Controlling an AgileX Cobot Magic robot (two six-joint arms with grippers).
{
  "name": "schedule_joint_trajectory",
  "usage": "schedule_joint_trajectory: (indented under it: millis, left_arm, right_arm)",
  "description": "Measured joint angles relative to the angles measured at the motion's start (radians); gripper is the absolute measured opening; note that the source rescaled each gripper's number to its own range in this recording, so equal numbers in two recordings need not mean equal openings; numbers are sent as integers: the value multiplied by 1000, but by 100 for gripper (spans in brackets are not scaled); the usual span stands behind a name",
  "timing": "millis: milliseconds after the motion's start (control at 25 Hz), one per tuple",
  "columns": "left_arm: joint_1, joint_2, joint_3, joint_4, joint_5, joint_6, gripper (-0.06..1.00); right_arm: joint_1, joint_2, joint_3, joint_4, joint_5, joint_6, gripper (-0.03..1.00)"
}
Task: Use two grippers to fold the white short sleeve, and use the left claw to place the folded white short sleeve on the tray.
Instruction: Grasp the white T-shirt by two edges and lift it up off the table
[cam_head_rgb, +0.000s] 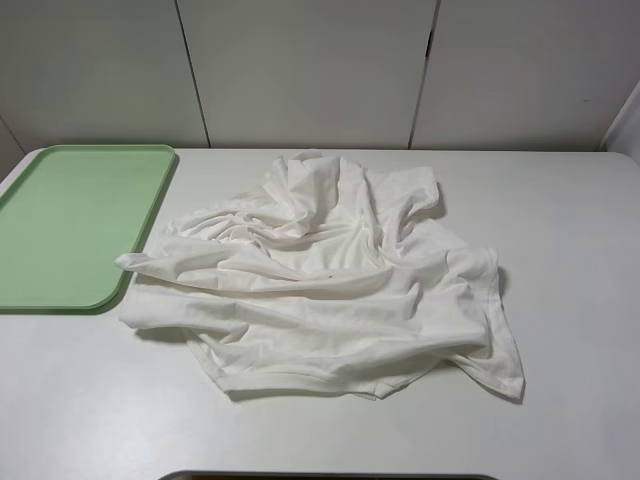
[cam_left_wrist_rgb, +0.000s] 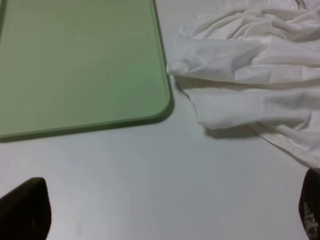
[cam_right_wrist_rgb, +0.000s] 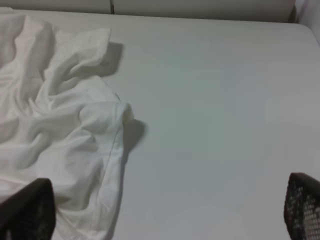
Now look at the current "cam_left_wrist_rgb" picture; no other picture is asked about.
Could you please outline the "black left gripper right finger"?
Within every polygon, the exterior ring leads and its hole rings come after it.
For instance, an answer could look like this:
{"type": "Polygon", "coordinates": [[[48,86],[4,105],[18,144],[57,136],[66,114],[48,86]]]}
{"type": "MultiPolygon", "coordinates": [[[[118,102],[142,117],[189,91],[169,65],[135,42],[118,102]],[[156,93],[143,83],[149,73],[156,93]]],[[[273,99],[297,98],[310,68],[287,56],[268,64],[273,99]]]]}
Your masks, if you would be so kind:
{"type": "Polygon", "coordinates": [[[304,177],[299,205],[300,219],[309,240],[320,239],[320,169],[310,168],[304,177]]]}

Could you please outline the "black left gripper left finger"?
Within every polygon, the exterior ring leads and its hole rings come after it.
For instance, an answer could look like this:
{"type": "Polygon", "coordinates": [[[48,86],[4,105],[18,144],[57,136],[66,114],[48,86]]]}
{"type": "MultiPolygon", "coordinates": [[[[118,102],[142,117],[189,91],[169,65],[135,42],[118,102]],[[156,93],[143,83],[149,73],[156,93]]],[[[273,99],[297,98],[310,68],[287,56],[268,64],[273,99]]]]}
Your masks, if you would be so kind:
{"type": "Polygon", "coordinates": [[[44,178],[32,177],[0,198],[2,240],[45,240],[51,204],[44,178]]]}

